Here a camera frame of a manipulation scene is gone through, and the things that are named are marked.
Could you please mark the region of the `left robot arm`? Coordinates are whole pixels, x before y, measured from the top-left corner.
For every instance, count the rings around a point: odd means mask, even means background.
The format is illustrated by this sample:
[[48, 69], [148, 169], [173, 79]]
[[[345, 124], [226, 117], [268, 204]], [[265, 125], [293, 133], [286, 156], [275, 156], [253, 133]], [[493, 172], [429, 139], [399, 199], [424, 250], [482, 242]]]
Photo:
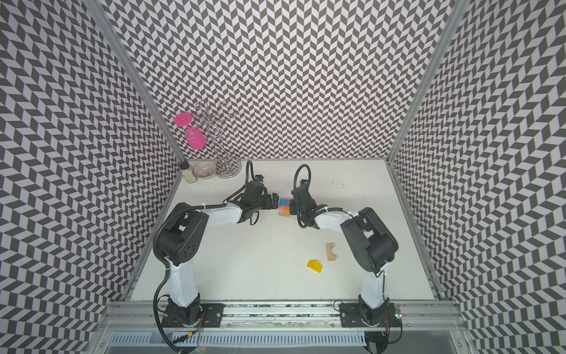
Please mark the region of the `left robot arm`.
[[241, 224], [263, 209], [275, 209], [279, 196], [269, 193], [261, 181], [249, 181], [220, 204], [195, 205], [181, 202], [166, 217], [153, 239], [153, 253], [165, 266], [164, 279], [170, 294], [161, 325], [195, 327], [204, 317], [195, 283], [193, 258], [208, 228]]

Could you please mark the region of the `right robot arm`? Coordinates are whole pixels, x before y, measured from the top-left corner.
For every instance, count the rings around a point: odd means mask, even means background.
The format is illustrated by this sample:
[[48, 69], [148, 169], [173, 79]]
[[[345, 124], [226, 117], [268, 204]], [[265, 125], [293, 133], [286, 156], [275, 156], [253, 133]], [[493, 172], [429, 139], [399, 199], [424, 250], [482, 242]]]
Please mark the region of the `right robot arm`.
[[299, 226], [342, 234], [362, 268], [363, 282], [358, 297], [361, 321], [369, 327], [390, 324], [386, 319], [389, 311], [386, 282], [399, 243], [387, 226], [370, 207], [350, 214], [339, 207], [317, 205], [305, 186], [296, 187], [292, 195]]

